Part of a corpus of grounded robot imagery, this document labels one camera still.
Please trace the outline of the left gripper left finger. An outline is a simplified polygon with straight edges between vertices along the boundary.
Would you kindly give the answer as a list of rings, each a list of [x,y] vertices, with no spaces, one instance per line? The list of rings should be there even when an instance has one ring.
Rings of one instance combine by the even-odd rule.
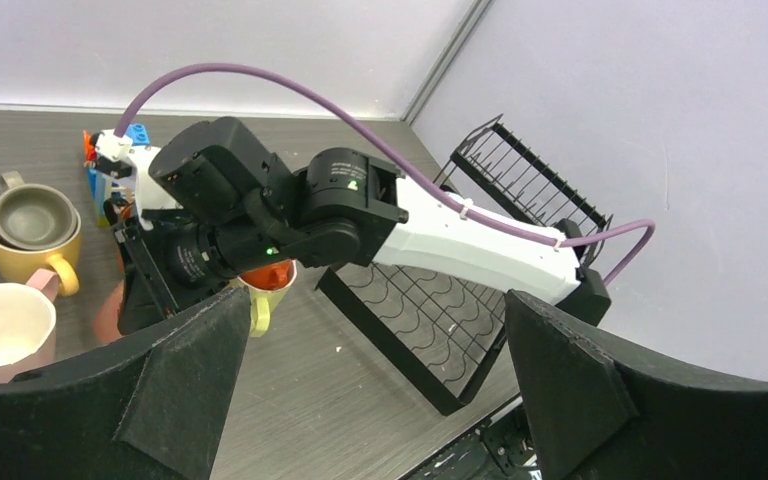
[[[223,291],[0,384],[0,479],[206,479],[249,337]]]

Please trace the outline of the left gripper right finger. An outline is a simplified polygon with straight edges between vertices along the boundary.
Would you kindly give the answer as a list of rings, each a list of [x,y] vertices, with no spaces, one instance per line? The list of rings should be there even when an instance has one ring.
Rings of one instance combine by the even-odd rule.
[[[768,382],[692,365],[509,291],[505,325],[547,479],[768,479]]]

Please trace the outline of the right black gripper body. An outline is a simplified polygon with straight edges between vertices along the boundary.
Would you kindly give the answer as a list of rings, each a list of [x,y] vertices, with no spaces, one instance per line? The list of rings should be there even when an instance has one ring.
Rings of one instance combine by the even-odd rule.
[[[218,289],[239,274],[303,258],[305,234],[295,222],[305,170],[288,166],[240,120],[187,127],[148,174],[184,211],[158,265],[171,287]]]

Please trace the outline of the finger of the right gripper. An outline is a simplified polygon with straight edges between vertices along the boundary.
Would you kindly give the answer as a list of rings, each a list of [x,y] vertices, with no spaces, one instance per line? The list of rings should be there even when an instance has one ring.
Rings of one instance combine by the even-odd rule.
[[[126,271],[119,329],[134,333],[211,297],[225,286],[225,267],[196,223],[156,223],[146,231],[136,217],[125,227]]]

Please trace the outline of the salmon pink mug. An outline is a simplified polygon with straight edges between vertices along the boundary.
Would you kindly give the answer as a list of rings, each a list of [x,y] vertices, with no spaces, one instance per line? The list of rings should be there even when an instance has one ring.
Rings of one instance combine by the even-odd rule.
[[[120,281],[103,302],[93,320],[93,332],[101,345],[110,344],[123,337],[119,329],[123,298],[124,282]]]

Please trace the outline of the small orange cup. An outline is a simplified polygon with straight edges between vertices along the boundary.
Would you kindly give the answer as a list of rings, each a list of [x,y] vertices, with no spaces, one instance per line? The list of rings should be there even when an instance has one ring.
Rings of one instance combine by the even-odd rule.
[[[273,291],[289,285],[294,278],[294,271],[293,260],[282,260],[245,272],[239,276],[239,279],[251,287]]]

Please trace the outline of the lime green mug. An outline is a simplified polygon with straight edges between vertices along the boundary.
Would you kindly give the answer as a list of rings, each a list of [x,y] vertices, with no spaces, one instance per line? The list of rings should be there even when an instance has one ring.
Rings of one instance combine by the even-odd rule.
[[[251,304],[249,335],[251,337],[261,337],[268,331],[273,311],[293,286],[298,273],[296,261],[293,261],[295,267],[294,278],[289,285],[279,290],[265,291],[251,287],[239,279],[240,275],[229,282],[228,287],[241,287],[249,294]]]

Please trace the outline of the yellow mug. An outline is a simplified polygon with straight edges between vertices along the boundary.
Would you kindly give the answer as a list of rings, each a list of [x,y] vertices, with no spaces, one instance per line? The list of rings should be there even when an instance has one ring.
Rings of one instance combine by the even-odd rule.
[[[77,264],[81,242],[81,217],[72,235],[54,248],[26,251],[0,242],[0,275],[9,282],[25,283],[38,269],[49,269],[60,277],[59,295],[75,295],[80,290]]]

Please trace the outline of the small beige cup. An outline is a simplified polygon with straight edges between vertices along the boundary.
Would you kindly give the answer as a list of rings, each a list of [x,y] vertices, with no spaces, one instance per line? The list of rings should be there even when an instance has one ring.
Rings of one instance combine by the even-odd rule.
[[[18,171],[0,175],[0,240],[27,251],[55,248],[78,229],[79,215],[59,190],[27,183]]]

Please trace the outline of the light pink mug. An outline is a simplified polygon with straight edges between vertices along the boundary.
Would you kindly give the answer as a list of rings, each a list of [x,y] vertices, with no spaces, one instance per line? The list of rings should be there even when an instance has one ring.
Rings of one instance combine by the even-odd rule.
[[[55,361],[59,277],[39,269],[26,283],[0,283],[0,383]]]

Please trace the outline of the black wire dish rack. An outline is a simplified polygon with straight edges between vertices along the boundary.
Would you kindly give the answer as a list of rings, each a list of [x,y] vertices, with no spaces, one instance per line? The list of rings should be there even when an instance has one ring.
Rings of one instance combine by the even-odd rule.
[[[496,220],[552,238],[607,230],[601,213],[494,117],[435,176],[459,201],[488,200]],[[412,180],[415,219],[378,262],[324,272],[319,290],[441,414],[468,405],[507,341],[505,293],[523,290],[591,324],[611,299],[593,263],[600,244],[557,250],[460,220]]]

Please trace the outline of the orange mug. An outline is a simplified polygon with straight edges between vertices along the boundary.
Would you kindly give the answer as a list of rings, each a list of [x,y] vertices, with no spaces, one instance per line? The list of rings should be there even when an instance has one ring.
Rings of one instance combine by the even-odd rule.
[[[111,227],[114,240],[117,243],[117,265],[119,272],[125,274],[125,256],[127,250],[125,247],[125,227],[123,222],[131,216],[133,202],[124,197],[110,197],[103,202],[103,211],[108,224]]]

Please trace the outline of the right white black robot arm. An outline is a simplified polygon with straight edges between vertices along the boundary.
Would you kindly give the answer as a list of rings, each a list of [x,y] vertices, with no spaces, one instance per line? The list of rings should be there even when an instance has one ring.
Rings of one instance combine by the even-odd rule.
[[[222,117],[128,158],[135,204],[114,228],[125,335],[287,260],[419,268],[524,291],[591,325],[611,306],[600,275],[567,245],[569,224],[541,228],[545,245],[492,229],[465,216],[465,200],[450,208],[450,193],[357,150],[329,148],[291,171],[240,120]]]

